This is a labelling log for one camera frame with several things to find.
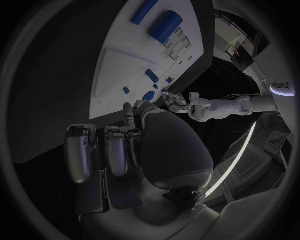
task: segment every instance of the blue knob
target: blue knob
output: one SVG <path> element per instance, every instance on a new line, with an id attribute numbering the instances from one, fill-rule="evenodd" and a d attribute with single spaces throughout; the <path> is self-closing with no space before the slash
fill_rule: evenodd
<path id="1" fill-rule="evenodd" d="M 168 84 L 170 84 L 171 82 L 173 82 L 173 79 L 169 77 L 166 81 Z"/>
<path id="2" fill-rule="evenodd" d="M 145 94 L 145 96 L 142 98 L 144 101 L 151 101 L 154 98 L 155 92 L 150 91 Z"/>
<path id="3" fill-rule="evenodd" d="M 130 93 L 130 90 L 127 87 L 124 87 L 123 89 L 124 89 L 124 93 L 125 94 L 129 94 Z"/>
<path id="4" fill-rule="evenodd" d="M 155 84 L 159 81 L 158 76 L 156 76 L 156 75 L 154 74 L 154 72 L 151 71 L 150 69 L 148 69 L 148 70 L 146 71 L 146 75 L 147 75 L 147 76 L 148 76 Z"/>

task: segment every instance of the vent grille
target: vent grille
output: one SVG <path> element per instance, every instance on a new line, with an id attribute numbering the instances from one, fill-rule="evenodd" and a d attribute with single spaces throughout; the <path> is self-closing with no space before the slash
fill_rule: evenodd
<path id="1" fill-rule="evenodd" d="M 282 143 L 284 137 L 285 137 L 284 133 L 279 132 L 279 131 L 274 131 L 266 142 L 275 147 L 279 147 L 279 145 Z"/>
<path id="2" fill-rule="evenodd" d="M 249 148 L 246 148 L 245 152 L 243 153 L 241 159 L 235 166 L 235 170 L 240 176 L 245 175 L 248 173 L 256 164 L 258 164 L 262 160 L 262 157 L 252 151 Z"/>

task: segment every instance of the robotic arm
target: robotic arm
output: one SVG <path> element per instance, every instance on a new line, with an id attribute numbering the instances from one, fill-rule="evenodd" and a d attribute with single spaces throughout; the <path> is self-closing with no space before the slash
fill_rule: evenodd
<path id="1" fill-rule="evenodd" d="M 168 109 L 177 114 L 188 114 L 195 121 L 204 123 L 210 119 L 225 119 L 232 114 L 251 115 L 253 112 L 278 111 L 273 96 L 264 94 L 255 97 L 240 96 L 234 100 L 207 100 L 200 94 L 189 94 L 190 104 L 181 94 L 163 93 Z"/>

